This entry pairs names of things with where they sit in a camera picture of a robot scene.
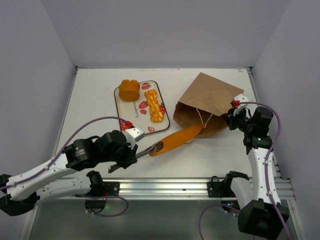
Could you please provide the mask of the metal tongs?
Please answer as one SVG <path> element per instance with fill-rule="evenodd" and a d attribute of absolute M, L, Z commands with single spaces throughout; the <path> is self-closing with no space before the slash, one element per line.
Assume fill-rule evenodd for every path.
<path fill-rule="evenodd" d="M 162 141 L 159 141 L 159 142 L 156 142 L 155 144 L 151 145 L 150 147 L 148 147 L 147 149 L 139 152 L 136 154 L 136 158 L 140 158 L 142 156 L 145 156 L 147 154 L 153 154 L 153 153 L 156 153 L 156 152 L 159 152 L 160 150 L 163 149 L 163 142 Z M 114 165 L 111 165 L 109 166 L 108 168 L 108 173 L 111 174 L 113 173 L 114 171 L 118 170 L 120 168 L 120 166 L 118 164 L 114 164 Z"/>

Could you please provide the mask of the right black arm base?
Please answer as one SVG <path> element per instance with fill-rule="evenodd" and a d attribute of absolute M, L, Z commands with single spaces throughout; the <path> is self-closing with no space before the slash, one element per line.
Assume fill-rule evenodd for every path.
<path fill-rule="evenodd" d="M 250 178 L 244 173 L 230 171 L 223 180 L 212 176 L 206 186 L 209 198 L 235 197 L 240 210 L 252 201 Z"/>

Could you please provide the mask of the long orange fake baguette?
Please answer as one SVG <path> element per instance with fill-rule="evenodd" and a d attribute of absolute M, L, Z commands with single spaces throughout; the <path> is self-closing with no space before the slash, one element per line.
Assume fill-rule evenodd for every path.
<path fill-rule="evenodd" d="M 202 124 L 192 125 L 183 130 L 177 131 L 163 138 L 155 144 L 155 149 L 149 155 L 155 157 L 157 155 L 169 152 L 185 143 L 194 139 L 203 130 Z"/>

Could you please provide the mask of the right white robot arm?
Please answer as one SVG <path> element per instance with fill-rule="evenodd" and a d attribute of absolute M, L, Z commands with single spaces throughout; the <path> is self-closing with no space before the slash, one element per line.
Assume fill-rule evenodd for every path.
<path fill-rule="evenodd" d="M 227 196 L 236 196 L 240 211 L 238 229 L 242 233 L 275 240 L 286 228 L 289 209 L 281 204 L 273 172 L 273 141 L 269 125 L 273 112 L 258 106 L 253 116 L 245 107 L 233 107 L 224 115 L 230 130 L 239 129 L 244 134 L 252 183 L 240 172 L 230 171 L 223 183 Z"/>

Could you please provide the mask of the brown paper bag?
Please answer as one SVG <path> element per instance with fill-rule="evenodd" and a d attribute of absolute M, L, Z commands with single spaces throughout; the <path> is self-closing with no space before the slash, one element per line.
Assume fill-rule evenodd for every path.
<path fill-rule="evenodd" d="M 223 115 L 232 108 L 234 97 L 242 93 L 243 89 L 201 72 L 178 100 L 173 120 L 182 129 L 205 127 L 200 137 L 214 136 L 228 127 Z"/>

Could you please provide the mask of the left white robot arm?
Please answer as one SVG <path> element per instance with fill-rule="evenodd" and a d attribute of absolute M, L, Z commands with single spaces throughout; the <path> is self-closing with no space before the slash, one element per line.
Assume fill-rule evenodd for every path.
<path fill-rule="evenodd" d="M 145 133 L 138 127 L 124 132 L 114 130 L 103 136 L 77 139 L 53 159 L 25 173 L 0 176 L 0 209 L 19 216 L 49 200 L 69 195 L 106 197 L 108 187 L 94 170 L 100 163 L 113 162 L 109 173 L 137 162 L 137 142 Z"/>

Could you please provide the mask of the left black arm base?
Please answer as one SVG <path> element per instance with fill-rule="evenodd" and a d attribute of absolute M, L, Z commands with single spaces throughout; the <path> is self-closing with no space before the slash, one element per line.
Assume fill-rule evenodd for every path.
<path fill-rule="evenodd" d="M 106 196 L 118 196 L 120 189 L 120 183 L 116 181 L 104 181 L 102 188 L 97 190 L 91 190 L 87 193 L 90 197 L 106 197 Z M 86 198 L 84 202 L 85 209 L 94 213 L 101 213 L 107 208 L 107 199 L 91 199 Z"/>

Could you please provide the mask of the braided fake bread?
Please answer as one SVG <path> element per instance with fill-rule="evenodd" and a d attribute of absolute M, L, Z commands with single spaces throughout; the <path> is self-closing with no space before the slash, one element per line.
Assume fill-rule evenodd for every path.
<path fill-rule="evenodd" d="M 152 122 L 159 123 L 164 119 L 164 114 L 161 111 L 161 106 L 158 102 L 158 92 L 155 89 L 147 90 L 144 93 L 147 104 L 149 106 L 150 119 Z"/>

